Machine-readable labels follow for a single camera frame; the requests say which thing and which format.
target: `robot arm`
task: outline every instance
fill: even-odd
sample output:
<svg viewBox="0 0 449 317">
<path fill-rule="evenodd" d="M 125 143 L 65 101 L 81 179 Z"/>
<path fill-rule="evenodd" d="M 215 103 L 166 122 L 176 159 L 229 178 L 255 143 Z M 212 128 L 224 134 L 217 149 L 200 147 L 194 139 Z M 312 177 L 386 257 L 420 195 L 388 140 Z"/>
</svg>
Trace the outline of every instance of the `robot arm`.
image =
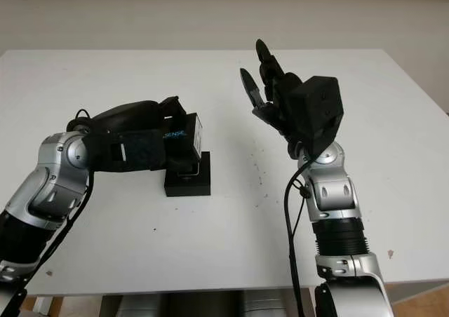
<svg viewBox="0 0 449 317">
<path fill-rule="evenodd" d="M 326 280 L 315 289 L 317 316 L 393 316 L 377 258 L 369 252 L 363 234 L 354 185 L 344 171 L 343 149 L 334 142 L 343 116 L 337 79 L 313 76 L 303 83 L 293 73 L 284 74 L 263 41 L 257 40 L 256 50 L 268 102 L 263 102 L 251 75 L 241 69 L 253 114 L 287 139 L 290 157 L 298 160 L 284 207 L 299 316 L 304 312 L 287 203 L 299 174 L 305 180 L 300 191 L 316 235 L 316 268 Z"/>
<path fill-rule="evenodd" d="M 17 316 L 26 283 L 58 246 L 55 241 L 65 237 L 82 210 L 80 204 L 88 201 L 93 173 L 160 169 L 188 173 L 201 158 L 188 133 L 195 120 L 196 114 L 186 115 L 178 98 L 170 97 L 162 103 L 121 105 L 92 119 L 76 117 L 66 133 L 42 142 L 36 168 L 0 214 L 0 316 Z"/>
</svg>

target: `white table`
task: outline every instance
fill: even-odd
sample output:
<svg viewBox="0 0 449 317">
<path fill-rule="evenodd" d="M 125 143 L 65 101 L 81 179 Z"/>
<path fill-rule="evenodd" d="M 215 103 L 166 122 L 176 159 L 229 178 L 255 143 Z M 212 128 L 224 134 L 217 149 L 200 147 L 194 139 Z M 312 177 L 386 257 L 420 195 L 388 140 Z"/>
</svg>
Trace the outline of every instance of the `white table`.
<svg viewBox="0 0 449 317">
<path fill-rule="evenodd" d="M 275 53 L 303 79 L 340 81 L 337 140 L 385 281 L 448 279 L 449 118 L 381 50 Z M 250 113 L 239 67 L 256 75 L 255 52 L 24 50 L 0 59 L 0 203 L 33 169 L 40 142 L 81 107 L 95 115 L 179 95 L 199 113 L 211 151 L 210 197 L 166 198 L 164 172 L 98 173 L 88 207 L 30 294 L 291 284 L 281 199 L 296 163 L 284 139 Z M 305 215 L 296 240 L 303 286 L 321 282 L 314 245 Z"/>
</svg>

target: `black cable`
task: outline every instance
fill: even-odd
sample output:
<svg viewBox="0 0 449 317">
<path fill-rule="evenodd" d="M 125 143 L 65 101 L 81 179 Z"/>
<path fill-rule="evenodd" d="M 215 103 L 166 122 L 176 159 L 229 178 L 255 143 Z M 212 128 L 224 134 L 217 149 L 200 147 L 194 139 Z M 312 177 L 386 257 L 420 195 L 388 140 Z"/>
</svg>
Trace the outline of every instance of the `black cable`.
<svg viewBox="0 0 449 317">
<path fill-rule="evenodd" d="M 302 197 L 300 212 L 299 212 L 299 214 L 297 215 L 295 227 L 293 228 L 293 236 L 295 236 L 295 232 L 296 232 L 296 229 L 297 229 L 297 224 L 300 223 L 301 213 L 302 213 L 302 209 L 303 209 L 303 207 L 304 207 L 304 202 L 305 202 L 305 200 L 306 200 L 306 198 L 305 198 L 305 197 Z"/>
<path fill-rule="evenodd" d="M 283 196 L 283 209 L 284 214 L 286 216 L 286 224 L 287 224 L 287 236 L 288 236 L 288 247 L 289 247 L 289 260 L 290 260 L 290 272 L 292 275 L 293 282 L 293 292 L 295 293 L 296 305 L 297 305 L 297 313 L 299 317 L 305 317 L 304 311 L 302 308 L 302 300 L 301 300 L 301 287 L 300 287 L 300 278 L 297 273 L 297 265 L 296 265 L 296 255 L 295 255 L 295 244 L 294 244 L 294 236 L 292 233 L 292 225 L 290 222 L 290 213 L 288 211 L 288 195 L 290 194 L 290 190 L 293 186 L 295 180 L 304 172 L 306 168 L 308 168 L 316 158 L 308 160 L 303 166 L 301 166 L 298 171 L 296 171 L 290 180 L 287 183 L 286 191 Z"/>
<path fill-rule="evenodd" d="M 53 255 L 56 249 L 58 249 L 61 242 L 64 240 L 67 233 L 69 233 L 69 230 L 72 228 L 73 224 L 75 223 L 76 219 L 78 219 L 79 215 L 83 212 L 84 208 L 87 205 L 87 202 L 89 201 L 89 198 L 92 195 L 93 190 L 93 171 L 89 172 L 89 184 L 86 189 L 86 193 L 84 194 L 83 201 L 78 207 L 78 210 L 75 212 L 72 219 L 67 216 L 65 226 L 61 229 L 60 233 L 56 236 L 55 240 L 50 244 L 50 246 L 47 248 L 45 253 L 42 255 L 41 260 L 39 261 L 36 269 L 33 271 L 33 274 L 28 278 L 30 280 L 35 273 L 39 270 L 39 268 L 44 264 L 50 257 Z"/>
<path fill-rule="evenodd" d="M 75 115 L 75 118 L 76 118 L 76 119 L 79 117 L 79 114 L 80 114 L 81 112 L 85 113 L 88 119 L 91 117 L 91 116 L 89 115 L 89 113 L 87 112 L 87 110 L 85 110 L 85 109 L 80 109 L 80 110 L 78 110 L 78 112 L 77 112 L 76 115 Z"/>
<path fill-rule="evenodd" d="M 297 186 L 295 184 L 295 182 L 299 182 L 301 186 Z M 292 186 L 295 187 L 296 189 L 299 189 L 299 190 L 301 190 L 301 187 L 304 187 L 304 185 L 301 183 L 301 180 L 299 180 L 299 179 L 295 179 L 295 181 L 293 182 Z"/>
</svg>

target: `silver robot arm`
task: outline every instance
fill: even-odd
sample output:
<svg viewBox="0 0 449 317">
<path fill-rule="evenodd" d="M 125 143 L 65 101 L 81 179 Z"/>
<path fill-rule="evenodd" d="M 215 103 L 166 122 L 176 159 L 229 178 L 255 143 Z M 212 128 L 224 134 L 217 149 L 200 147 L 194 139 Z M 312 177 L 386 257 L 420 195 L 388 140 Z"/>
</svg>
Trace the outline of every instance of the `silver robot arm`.
<svg viewBox="0 0 449 317">
<path fill-rule="evenodd" d="M 300 154 L 298 167 L 307 162 Z M 393 311 L 376 255 L 368 251 L 354 184 L 334 142 L 302 174 L 316 234 L 316 268 L 326 282 L 315 289 L 317 316 L 390 317 Z"/>
<path fill-rule="evenodd" d="M 89 175 L 83 137 L 72 131 L 46 138 L 36 168 L 6 204 L 0 221 L 1 282 L 32 273 L 46 242 L 80 204 Z"/>
</svg>

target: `black box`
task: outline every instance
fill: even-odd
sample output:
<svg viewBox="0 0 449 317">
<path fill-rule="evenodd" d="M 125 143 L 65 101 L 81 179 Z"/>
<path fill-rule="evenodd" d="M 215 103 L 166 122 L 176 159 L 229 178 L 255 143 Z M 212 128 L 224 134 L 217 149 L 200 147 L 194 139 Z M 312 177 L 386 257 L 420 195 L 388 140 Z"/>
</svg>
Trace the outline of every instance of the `black box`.
<svg viewBox="0 0 449 317">
<path fill-rule="evenodd" d="M 164 188 L 167 196 L 210 196 L 210 152 L 189 173 L 167 170 Z"/>
</svg>

